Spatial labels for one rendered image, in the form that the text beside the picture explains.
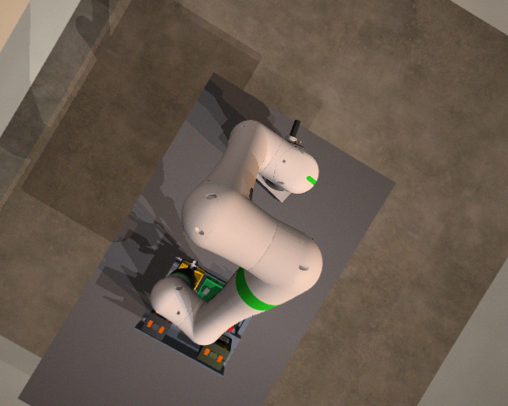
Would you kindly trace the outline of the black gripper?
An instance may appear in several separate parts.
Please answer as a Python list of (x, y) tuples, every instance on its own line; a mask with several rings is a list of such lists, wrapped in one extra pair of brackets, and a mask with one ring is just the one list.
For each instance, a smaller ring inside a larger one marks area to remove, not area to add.
[(198, 261), (191, 260), (190, 266), (186, 267), (185, 269), (191, 271), (193, 273), (193, 275), (195, 276), (194, 272), (197, 271), (197, 267), (198, 267)]

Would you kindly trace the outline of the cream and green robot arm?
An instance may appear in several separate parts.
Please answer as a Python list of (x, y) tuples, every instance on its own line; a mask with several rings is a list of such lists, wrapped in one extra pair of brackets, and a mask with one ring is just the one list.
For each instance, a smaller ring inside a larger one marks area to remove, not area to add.
[(285, 139), (258, 121), (238, 123), (217, 166), (185, 199), (181, 222), (188, 238), (240, 267), (208, 301), (184, 268), (154, 285), (152, 308), (194, 343), (214, 343), (234, 324), (304, 293), (320, 277), (316, 242), (251, 201), (258, 173), (270, 188), (293, 194), (317, 182), (316, 160), (301, 141), (296, 144), (300, 123), (295, 120)]

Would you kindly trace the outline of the green bin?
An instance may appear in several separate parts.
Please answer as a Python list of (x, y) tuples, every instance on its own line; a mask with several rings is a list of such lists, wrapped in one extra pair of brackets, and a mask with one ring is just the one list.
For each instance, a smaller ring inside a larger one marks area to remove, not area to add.
[[(209, 278), (209, 279), (208, 279)], [(211, 280), (210, 280), (211, 279)], [(202, 284), (202, 287), (200, 288), (198, 294), (204, 298), (206, 301), (208, 301), (210, 298), (212, 298), (221, 288), (223, 288), (223, 284), (216, 281), (215, 279), (211, 277), (207, 277), (205, 282)], [(203, 290), (209, 287), (211, 290), (208, 292), (207, 295), (203, 294)]]

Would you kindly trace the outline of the yellow bin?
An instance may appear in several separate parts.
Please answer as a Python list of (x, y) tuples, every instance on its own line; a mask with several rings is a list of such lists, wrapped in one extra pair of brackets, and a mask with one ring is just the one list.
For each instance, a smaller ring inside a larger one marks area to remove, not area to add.
[[(186, 268), (186, 267), (188, 267), (190, 265), (191, 265), (190, 262), (183, 261), (179, 268)], [(197, 280), (196, 286), (194, 287), (194, 289), (196, 289), (196, 287), (197, 287), (198, 283), (201, 281), (202, 276), (204, 275), (204, 273), (205, 272), (202, 269), (200, 269), (200, 268), (198, 268), (197, 271), (194, 272), (196, 280)]]

